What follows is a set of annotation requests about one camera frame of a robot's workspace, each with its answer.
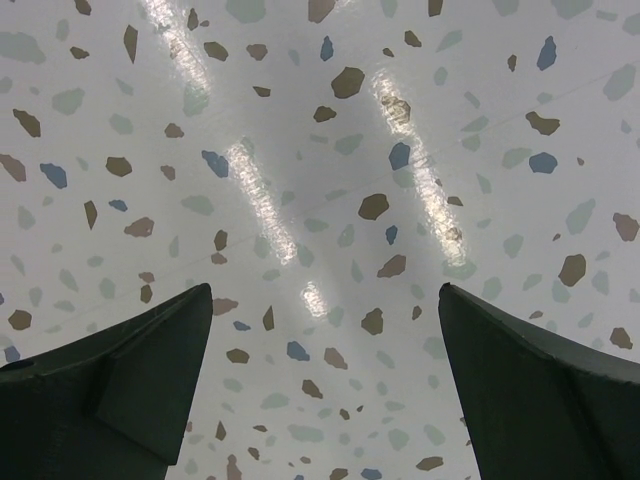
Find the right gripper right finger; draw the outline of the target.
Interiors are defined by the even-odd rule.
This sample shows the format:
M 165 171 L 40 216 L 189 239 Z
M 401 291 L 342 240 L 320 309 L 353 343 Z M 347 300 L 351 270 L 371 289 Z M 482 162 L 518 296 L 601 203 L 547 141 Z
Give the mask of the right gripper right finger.
M 482 478 L 638 478 L 638 364 L 450 283 L 438 314 Z

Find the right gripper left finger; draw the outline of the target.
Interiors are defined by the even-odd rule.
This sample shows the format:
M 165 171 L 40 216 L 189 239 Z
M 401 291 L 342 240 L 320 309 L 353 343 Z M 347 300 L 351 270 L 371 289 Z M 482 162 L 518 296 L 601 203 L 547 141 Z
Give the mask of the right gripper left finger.
M 4 479 L 163 479 L 213 316 L 209 284 L 1 369 Z

